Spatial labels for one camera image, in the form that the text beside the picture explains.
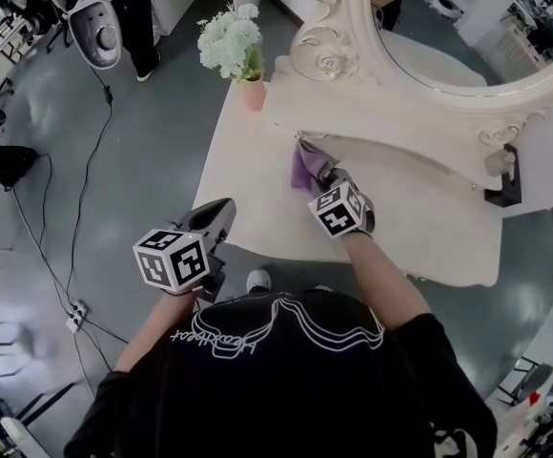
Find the clear glass perfume bottle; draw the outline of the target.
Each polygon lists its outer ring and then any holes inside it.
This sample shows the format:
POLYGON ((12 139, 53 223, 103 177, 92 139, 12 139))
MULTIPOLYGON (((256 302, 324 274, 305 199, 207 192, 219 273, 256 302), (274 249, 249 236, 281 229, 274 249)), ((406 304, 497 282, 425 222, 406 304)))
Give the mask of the clear glass perfume bottle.
POLYGON ((503 175, 513 176, 517 163, 516 154, 506 149, 500 149, 484 159, 484 168, 491 177, 503 175))

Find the white dressing table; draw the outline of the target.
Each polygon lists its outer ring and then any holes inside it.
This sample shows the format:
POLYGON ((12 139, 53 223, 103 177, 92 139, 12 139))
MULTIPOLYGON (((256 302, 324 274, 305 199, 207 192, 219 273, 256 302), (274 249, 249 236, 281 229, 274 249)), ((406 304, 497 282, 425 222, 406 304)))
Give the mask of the white dressing table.
MULTIPOLYGON (((238 85, 226 95, 195 196, 236 203, 228 241, 283 260, 344 262, 341 245, 313 217, 308 192, 290 185, 296 137, 247 109, 238 85)), ((413 154, 328 137, 320 146, 375 207, 374 239, 405 273, 443 284, 491 286, 499 275, 502 215, 482 194, 413 154)))

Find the person's left shoe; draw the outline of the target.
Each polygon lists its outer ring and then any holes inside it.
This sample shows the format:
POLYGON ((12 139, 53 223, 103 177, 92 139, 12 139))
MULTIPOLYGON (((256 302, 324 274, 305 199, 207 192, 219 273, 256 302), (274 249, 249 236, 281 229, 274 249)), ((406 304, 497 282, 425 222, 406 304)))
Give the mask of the person's left shoe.
POLYGON ((249 294, 270 292, 272 289, 270 274, 264 269, 251 271, 246 280, 246 289, 249 294))

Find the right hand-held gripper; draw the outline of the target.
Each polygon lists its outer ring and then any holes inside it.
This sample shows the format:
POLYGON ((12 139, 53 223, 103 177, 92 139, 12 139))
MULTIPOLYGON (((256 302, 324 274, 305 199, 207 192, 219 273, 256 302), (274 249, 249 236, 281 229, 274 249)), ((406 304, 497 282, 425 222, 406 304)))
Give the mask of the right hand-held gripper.
POLYGON ((329 238, 352 232, 366 235, 374 232, 374 205, 358 190, 346 170, 334 168, 326 178, 309 175, 305 189, 314 198, 309 209, 329 238))

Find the white artificial flower bouquet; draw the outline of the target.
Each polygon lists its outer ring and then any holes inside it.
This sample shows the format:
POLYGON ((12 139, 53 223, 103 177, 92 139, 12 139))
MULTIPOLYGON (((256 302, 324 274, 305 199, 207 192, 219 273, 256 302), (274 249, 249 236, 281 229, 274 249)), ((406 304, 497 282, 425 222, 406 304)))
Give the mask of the white artificial flower bouquet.
POLYGON ((258 81, 265 71, 258 16, 256 4, 243 4, 237 9, 230 4, 213 18, 197 21, 200 64, 217 70, 224 79, 258 81))

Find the person's black printed t-shirt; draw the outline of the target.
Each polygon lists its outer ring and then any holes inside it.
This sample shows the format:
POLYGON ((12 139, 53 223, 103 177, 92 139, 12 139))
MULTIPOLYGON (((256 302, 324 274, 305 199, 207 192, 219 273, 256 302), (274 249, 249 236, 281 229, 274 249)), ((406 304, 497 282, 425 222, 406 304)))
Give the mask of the person's black printed t-shirt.
POLYGON ((496 420, 438 319, 387 330, 339 293, 254 294, 112 372, 65 458, 493 458, 496 420))

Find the person's left forearm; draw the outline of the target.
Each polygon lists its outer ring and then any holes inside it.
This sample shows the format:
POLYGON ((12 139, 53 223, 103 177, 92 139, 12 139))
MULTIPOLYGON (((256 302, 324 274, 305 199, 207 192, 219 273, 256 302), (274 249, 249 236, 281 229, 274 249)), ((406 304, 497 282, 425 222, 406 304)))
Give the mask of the person's left forearm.
POLYGON ((182 294, 165 293, 120 355, 115 370, 128 373, 154 347, 160 338, 181 319, 189 316, 195 305, 193 290, 182 294))

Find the pink vase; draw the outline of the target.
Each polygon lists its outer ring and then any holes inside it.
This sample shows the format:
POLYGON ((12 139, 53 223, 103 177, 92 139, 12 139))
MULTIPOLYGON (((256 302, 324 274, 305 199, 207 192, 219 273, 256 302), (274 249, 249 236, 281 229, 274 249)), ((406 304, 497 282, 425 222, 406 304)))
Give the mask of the pink vase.
POLYGON ((254 80, 240 82, 242 96, 247 109, 251 112, 260 112, 266 98, 266 87, 263 76, 254 80))

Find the grey chair black frame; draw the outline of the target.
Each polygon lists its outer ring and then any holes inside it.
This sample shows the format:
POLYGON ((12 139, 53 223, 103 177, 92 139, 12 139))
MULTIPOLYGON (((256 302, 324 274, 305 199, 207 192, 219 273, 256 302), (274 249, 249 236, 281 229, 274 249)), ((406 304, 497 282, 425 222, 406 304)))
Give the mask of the grey chair black frame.
POLYGON ((522 374, 522 378, 516 386, 512 390, 507 390, 501 385, 498 386, 498 391, 508 398, 508 401, 500 399, 500 402, 508 406, 516 406, 536 393, 551 377, 553 366, 540 364, 521 356, 513 371, 522 374))

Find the white power strip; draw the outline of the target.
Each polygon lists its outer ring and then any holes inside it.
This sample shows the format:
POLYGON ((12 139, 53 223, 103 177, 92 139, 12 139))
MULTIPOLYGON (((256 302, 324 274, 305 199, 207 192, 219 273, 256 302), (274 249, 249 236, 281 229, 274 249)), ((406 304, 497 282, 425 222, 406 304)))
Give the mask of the white power strip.
POLYGON ((72 334, 76 334, 87 319, 88 308, 82 301, 73 301, 68 309, 66 326, 72 334))

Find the oval mirror ornate white frame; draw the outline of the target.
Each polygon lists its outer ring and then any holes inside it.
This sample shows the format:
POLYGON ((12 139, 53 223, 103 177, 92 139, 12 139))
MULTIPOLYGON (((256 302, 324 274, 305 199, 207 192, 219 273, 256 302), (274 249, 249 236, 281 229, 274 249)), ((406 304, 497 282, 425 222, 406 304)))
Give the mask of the oval mirror ornate white frame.
POLYGON ((491 86, 449 41, 454 26, 430 7, 395 31, 380 25, 378 11, 373 0, 315 0, 276 61, 268 112, 287 127, 395 147, 500 189, 486 158, 530 117, 553 110, 553 61, 524 72, 502 47, 515 30, 498 6, 480 36, 463 43, 483 63, 501 60, 502 83, 491 86))

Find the person's right forearm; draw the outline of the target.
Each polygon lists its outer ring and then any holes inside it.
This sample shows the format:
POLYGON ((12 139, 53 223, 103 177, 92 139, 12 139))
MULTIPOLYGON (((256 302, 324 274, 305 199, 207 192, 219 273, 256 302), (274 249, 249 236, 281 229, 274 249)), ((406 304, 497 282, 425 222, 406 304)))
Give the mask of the person's right forearm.
POLYGON ((363 301, 387 330, 395 330, 431 310, 421 292, 366 234, 343 235, 363 301))

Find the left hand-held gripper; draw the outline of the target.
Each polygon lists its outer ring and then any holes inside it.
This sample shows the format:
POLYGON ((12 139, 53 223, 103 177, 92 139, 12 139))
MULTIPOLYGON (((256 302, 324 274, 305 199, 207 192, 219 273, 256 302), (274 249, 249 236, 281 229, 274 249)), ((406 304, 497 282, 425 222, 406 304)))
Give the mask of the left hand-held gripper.
POLYGON ((150 230, 133 246, 143 281, 174 296, 198 290, 201 300, 215 302, 225 281, 224 262, 215 250, 235 218, 235 201, 220 198, 194 208, 172 227, 150 230))

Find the purple cloth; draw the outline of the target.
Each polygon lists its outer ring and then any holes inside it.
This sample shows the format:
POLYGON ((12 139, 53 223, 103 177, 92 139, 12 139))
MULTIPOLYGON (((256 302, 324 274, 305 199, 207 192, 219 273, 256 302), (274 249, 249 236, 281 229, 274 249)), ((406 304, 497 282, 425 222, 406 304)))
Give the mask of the purple cloth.
POLYGON ((338 164, 337 158, 312 142, 299 138, 292 156, 290 185, 292 188, 305 189, 306 178, 309 175, 326 178, 338 164))

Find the black tissue box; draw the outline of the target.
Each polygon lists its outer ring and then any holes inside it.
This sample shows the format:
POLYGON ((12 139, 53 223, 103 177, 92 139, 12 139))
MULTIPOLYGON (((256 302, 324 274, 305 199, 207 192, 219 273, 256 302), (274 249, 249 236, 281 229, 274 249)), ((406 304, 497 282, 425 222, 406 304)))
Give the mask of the black tissue box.
POLYGON ((483 194, 486 202, 501 208, 506 208, 522 202, 522 177, 520 173, 519 154, 517 148, 511 144, 505 144, 502 149, 506 149, 516 154, 517 163, 515 166, 515 173, 512 177, 509 175, 496 177, 502 182, 501 189, 485 189, 483 194))

